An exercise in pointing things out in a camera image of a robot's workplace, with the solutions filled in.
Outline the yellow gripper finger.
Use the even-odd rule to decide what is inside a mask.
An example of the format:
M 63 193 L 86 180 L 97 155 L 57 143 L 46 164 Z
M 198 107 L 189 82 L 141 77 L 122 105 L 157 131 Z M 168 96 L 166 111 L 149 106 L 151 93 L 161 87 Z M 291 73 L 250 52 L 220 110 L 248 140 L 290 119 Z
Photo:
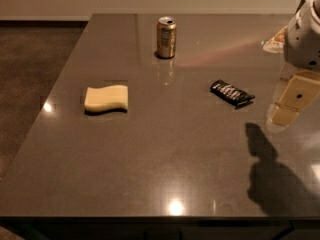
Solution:
M 268 123 L 288 127 L 320 95 L 320 73 L 302 70 L 291 76 L 280 97 L 271 105 Z

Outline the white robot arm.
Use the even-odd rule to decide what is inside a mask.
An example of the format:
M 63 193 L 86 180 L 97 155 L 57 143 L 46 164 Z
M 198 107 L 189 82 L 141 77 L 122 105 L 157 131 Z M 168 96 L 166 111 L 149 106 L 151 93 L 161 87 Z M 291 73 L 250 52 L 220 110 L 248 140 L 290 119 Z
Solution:
M 267 115 L 269 127 L 284 129 L 320 95 L 320 0 L 301 0 L 288 25 L 264 50 L 284 54 Z

